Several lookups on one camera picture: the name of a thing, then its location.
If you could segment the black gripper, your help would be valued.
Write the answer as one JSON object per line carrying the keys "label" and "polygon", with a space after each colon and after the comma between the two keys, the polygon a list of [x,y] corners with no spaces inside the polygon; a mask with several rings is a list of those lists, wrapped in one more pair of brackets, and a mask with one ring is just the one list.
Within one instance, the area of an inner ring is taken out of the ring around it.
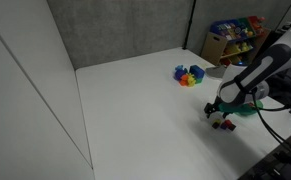
{"label": "black gripper", "polygon": [[207,103],[204,107],[204,112],[207,118],[210,118],[215,112],[221,112],[223,119],[226,119],[226,117],[232,113],[229,105],[224,103],[220,97],[216,97],[213,103]]}

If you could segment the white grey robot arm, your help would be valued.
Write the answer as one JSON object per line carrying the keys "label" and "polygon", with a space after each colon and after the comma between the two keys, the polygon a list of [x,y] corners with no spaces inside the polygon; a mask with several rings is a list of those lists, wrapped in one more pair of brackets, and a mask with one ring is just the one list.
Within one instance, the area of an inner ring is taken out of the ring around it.
{"label": "white grey robot arm", "polygon": [[266,80],[291,68],[291,27],[250,65],[229,65],[216,91],[213,103],[207,103],[207,117],[214,112],[225,116],[243,105],[265,98],[269,94]]}

